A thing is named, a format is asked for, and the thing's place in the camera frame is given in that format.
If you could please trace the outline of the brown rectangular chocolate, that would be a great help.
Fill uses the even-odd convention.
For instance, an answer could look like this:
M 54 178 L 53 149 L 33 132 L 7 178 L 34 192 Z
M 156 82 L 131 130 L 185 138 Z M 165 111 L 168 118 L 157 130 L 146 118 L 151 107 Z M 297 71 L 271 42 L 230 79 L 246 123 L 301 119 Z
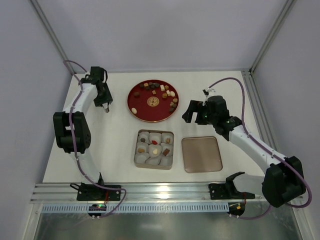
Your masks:
M 166 149 L 163 151 L 163 154 L 164 154 L 164 155 L 167 155 L 169 152 L 170 152 L 170 150 L 169 150 L 168 148 L 166 148 Z

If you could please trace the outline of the gold square tin box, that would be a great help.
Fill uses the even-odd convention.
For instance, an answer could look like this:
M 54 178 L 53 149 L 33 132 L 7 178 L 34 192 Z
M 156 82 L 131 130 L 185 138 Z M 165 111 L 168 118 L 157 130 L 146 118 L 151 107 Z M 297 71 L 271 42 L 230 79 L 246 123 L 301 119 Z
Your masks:
M 171 131 L 139 130 L 134 149 L 134 165 L 142 169 L 171 170 L 174 143 L 175 135 Z

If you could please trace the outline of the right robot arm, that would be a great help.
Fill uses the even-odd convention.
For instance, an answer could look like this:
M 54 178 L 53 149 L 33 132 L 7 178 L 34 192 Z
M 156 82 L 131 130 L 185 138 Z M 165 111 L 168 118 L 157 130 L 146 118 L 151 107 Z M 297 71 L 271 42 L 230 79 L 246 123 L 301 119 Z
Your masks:
M 213 126 L 218 135 L 245 152 L 264 173 L 263 176 L 232 175 L 236 191 L 263 196 L 276 208 L 310 193 L 301 161 L 295 156 L 286 157 L 255 138 L 240 118 L 230 115 L 222 96 L 211 96 L 206 101 L 191 100 L 182 118 L 190 123 L 194 114 L 196 124 Z

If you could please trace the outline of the gold tin lid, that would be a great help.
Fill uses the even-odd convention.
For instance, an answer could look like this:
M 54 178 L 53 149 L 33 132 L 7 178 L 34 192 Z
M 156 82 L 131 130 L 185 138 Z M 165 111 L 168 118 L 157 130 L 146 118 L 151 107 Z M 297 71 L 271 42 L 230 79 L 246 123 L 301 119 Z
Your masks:
M 219 172 L 223 169 L 218 141 L 214 136 L 181 140 L 184 169 L 188 174 Z

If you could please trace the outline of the metal tongs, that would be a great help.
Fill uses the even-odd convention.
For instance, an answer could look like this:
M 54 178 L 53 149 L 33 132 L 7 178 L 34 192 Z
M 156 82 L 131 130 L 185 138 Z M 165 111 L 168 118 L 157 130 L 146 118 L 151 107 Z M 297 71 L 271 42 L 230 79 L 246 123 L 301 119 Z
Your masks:
M 109 113 L 109 112 L 110 112 L 110 107 L 109 107 L 109 106 L 104 106 L 103 109 L 104 109 L 104 111 L 105 111 L 106 113 Z

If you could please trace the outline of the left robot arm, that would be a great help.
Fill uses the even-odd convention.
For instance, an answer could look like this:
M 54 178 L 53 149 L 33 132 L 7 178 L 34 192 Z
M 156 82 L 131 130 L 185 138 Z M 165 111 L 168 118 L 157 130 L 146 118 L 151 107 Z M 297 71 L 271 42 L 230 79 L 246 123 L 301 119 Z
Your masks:
M 105 192 L 117 191 L 117 188 L 104 185 L 102 175 L 94 163 L 90 153 L 92 136 L 86 120 L 92 104 L 106 113 L 110 111 L 113 97 L 107 85 L 108 73 L 100 66 L 92 66 L 85 77 L 74 77 L 78 81 L 76 95 L 63 111 L 53 115 L 56 144 L 75 161 L 84 179 L 80 185 L 82 193 L 91 186 Z

